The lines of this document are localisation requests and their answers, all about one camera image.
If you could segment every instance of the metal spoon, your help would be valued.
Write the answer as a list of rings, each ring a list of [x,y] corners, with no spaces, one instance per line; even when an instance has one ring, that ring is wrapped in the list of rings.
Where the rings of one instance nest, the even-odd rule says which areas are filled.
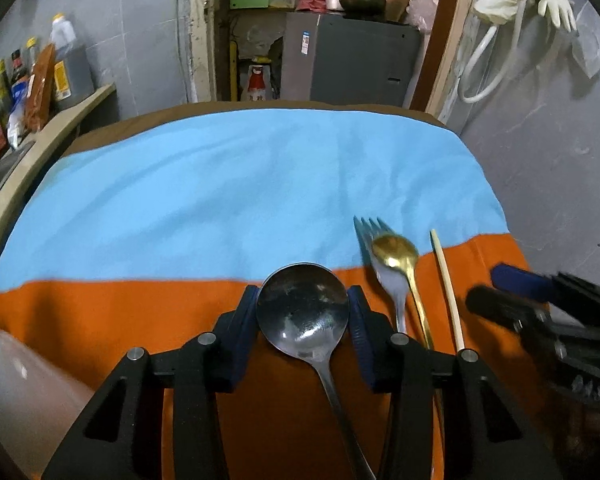
[[[293,264],[270,275],[258,294],[256,316],[264,337],[318,373],[336,416],[356,480],[375,480],[344,413],[329,360],[349,322],[347,290],[329,269]]]
[[[418,311],[418,319],[424,334],[424,342],[427,348],[433,350],[433,338],[427,320],[427,313],[422,306],[418,286],[416,285],[416,262],[418,261],[418,250],[415,245],[404,236],[397,234],[385,234],[375,238],[371,243],[371,249],[376,258],[387,267],[398,269],[407,277],[409,288],[413,294],[413,301]]]

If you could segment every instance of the wooden shelf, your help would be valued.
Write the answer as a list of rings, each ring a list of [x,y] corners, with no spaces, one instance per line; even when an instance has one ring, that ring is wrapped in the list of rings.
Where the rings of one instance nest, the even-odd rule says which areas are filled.
[[[229,9],[229,12],[294,12],[290,7],[240,7],[239,9]]]
[[[22,211],[26,193],[39,172],[80,121],[115,89],[113,84],[98,88],[95,94],[80,104],[59,112],[41,131],[28,135],[24,140],[32,142],[32,146],[13,168],[0,189],[0,253],[8,229]]]

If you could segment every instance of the cooking pot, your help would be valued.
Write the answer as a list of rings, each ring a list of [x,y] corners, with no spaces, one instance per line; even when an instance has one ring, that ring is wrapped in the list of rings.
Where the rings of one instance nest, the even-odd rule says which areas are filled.
[[[325,0],[327,2],[327,10],[337,10],[342,12],[344,9],[340,5],[340,0]]]
[[[340,0],[345,12],[365,16],[384,15],[386,0]]]

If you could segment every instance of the refrigerator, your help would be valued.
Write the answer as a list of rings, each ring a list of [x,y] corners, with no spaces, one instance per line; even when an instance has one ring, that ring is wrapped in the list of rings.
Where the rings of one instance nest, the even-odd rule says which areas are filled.
[[[280,98],[402,106],[421,42],[411,25],[290,12]]]

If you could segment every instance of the wooden chopstick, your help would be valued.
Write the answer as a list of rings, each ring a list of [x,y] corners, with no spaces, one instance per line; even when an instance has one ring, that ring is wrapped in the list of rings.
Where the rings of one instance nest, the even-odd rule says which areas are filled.
[[[456,352],[461,351],[464,348],[464,337],[462,336],[462,326],[460,325],[460,314],[458,313],[458,304],[456,303],[456,296],[454,295],[454,288],[451,284],[451,276],[449,275],[449,269],[446,266],[445,253],[442,251],[442,245],[435,229],[431,230],[431,241],[433,242],[433,250],[436,253],[436,259],[440,266],[440,273],[442,274],[442,283],[445,286],[446,302],[448,303],[449,310],[451,311],[451,327],[454,331],[454,338],[456,340]]]

